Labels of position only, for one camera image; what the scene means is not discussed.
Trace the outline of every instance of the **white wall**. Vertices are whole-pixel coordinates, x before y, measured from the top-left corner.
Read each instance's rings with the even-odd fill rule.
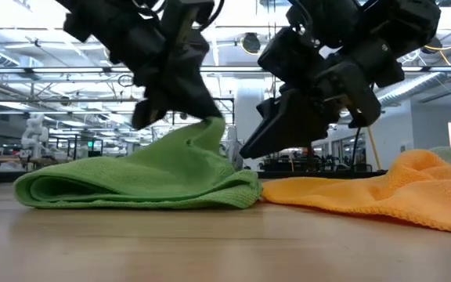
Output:
[[[366,128],[366,162],[372,165],[373,170],[379,169],[371,138]],[[395,110],[386,109],[386,114],[379,118],[371,127],[372,137],[377,148],[377,155],[382,169],[389,169],[392,162],[402,152],[402,146],[406,149],[413,147],[413,125],[410,112],[410,102],[402,103]]]
[[[262,121],[256,106],[264,99],[265,83],[262,79],[241,79],[235,98],[235,122],[237,138],[242,143],[247,142],[251,134]],[[258,170],[260,159],[245,159],[244,165]]]
[[[26,121],[22,116],[11,115],[9,121],[0,120],[0,136],[22,137],[26,128]]]
[[[413,145],[416,149],[450,146],[450,105],[412,104]]]

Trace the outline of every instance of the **wooden table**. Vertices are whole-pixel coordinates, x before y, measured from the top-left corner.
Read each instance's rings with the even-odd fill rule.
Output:
[[[257,204],[36,210],[0,185],[0,282],[451,281],[451,233]]]

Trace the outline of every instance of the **ceiling pipe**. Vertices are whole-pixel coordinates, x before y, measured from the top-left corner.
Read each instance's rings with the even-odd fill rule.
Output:
[[[122,103],[138,102],[137,99],[0,99],[0,103]]]
[[[21,102],[21,103],[29,103],[29,106],[31,107],[35,107],[37,110],[43,110],[43,111],[61,111],[60,106],[57,105],[49,105],[47,104],[45,100],[41,100],[42,103],[39,102],[30,102],[30,99],[28,99],[29,95],[27,95],[24,92],[18,91],[16,89],[12,89],[6,85],[2,85],[0,84],[0,97],[2,97],[2,99],[0,99],[0,102],[4,102],[4,101],[8,101],[8,102],[15,102],[18,103],[17,101],[19,101],[18,99],[8,99],[8,98],[3,98],[3,97],[9,97],[9,96],[19,96],[22,97],[20,100],[23,100],[25,102]],[[88,119],[85,120],[84,118],[77,118],[77,117],[72,117],[73,121],[81,121],[81,122],[91,122],[93,124],[96,123],[95,119]]]
[[[448,57],[448,61],[451,63],[451,56]],[[382,107],[391,106],[392,104],[399,103],[404,99],[409,99],[416,94],[440,86],[446,82],[448,78],[449,76],[447,73],[442,72],[424,74],[418,78],[402,81],[382,89],[377,92],[377,97],[381,102]]]

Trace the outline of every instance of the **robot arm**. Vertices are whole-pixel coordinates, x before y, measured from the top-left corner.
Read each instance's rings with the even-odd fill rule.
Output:
[[[112,63],[133,72],[133,83],[146,86],[146,100],[132,118],[141,129],[168,110],[197,118],[221,117],[200,67],[210,46],[200,31],[213,16],[214,0],[167,0],[161,19],[151,9],[157,0],[57,0],[70,10],[64,30],[81,42],[94,35],[110,50]],[[192,29],[194,22],[200,29]]]
[[[372,125],[381,114],[373,85],[405,78],[397,59],[433,39],[441,14],[433,0],[290,2],[290,27],[275,35],[258,60],[285,84],[281,97],[257,106],[263,120],[241,150],[243,157],[324,139],[343,109],[352,116],[350,128]],[[324,46],[339,50],[323,58]]]
[[[67,33],[82,42],[94,35],[110,50],[113,63],[133,72],[135,85],[146,86],[146,99],[133,114],[135,128],[154,123],[168,110],[221,117],[200,75],[209,50],[200,32],[224,0],[212,16],[214,0],[166,0],[161,20],[152,11],[156,1],[57,0],[70,10]],[[433,39],[441,13],[434,0],[369,0],[363,6],[356,0],[290,2],[290,26],[276,34],[258,60],[285,85],[281,97],[257,106],[263,121],[241,150],[243,157],[326,138],[328,125],[345,108],[352,116],[350,127],[373,124],[381,105],[370,86],[404,79],[397,58]],[[194,22],[200,28],[193,29]],[[324,46],[340,49],[323,58]]]

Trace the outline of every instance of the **ceiling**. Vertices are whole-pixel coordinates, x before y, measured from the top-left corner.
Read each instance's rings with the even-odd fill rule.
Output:
[[[257,55],[251,55],[237,44],[246,32],[255,32],[262,44],[261,50],[269,39],[282,26],[288,24],[285,13],[288,9],[286,2],[274,5],[274,2],[255,0],[225,0],[225,5],[218,19],[204,31],[204,37],[211,45],[211,51],[206,56],[203,65],[215,67],[257,66]],[[32,62],[34,67],[108,67],[107,51],[95,39],[90,38],[86,43],[80,43],[75,38],[62,31],[62,25],[67,11],[53,0],[0,0],[0,53],[16,62]],[[438,26],[437,37],[444,47],[451,47],[451,7],[442,7],[442,18]],[[322,54],[333,52],[322,49]],[[451,56],[451,48],[444,51],[444,55]],[[403,66],[423,66],[446,64],[441,54],[428,55],[416,51],[399,58]],[[266,96],[271,95],[281,85],[276,83],[272,89],[274,79],[266,73],[237,73],[234,71],[203,75],[206,86],[213,97],[222,99],[216,101],[222,113],[231,125],[233,120],[233,98],[237,92],[237,80],[242,78],[257,78],[265,81]],[[142,99],[143,88],[126,86],[120,74],[42,74],[39,81],[14,74],[0,74],[0,99],[23,99],[34,97],[42,99],[39,103],[25,103],[25,107],[46,111],[78,112],[87,111],[117,111],[131,112],[135,102],[122,102],[116,99]],[[415,96],[418,101],[426,99],[440,92],[451,89],[451,81],[429,89]],[[111,99],[112,102],[84,102],[72,103],[64,106],[60,103],[50,103],[47,100],[69,97],[73,99]],[[451,103],[451,95],[429,101],[429,103]],[[0,103],[0,110],[20,110],[19,103]],[[63,122],[76,121],[88,125],[89,128],[129,128],[130,114],[61,114],[47,115],[49,121],[60,128],[70,128]],[[150,139],[150,135],[161,136],[166,132],[195,122],[192,118],[179,119],[177,122],[172,114],[149,128],[145,132],[130,132],[125,135],[130,138],[139,137]]]

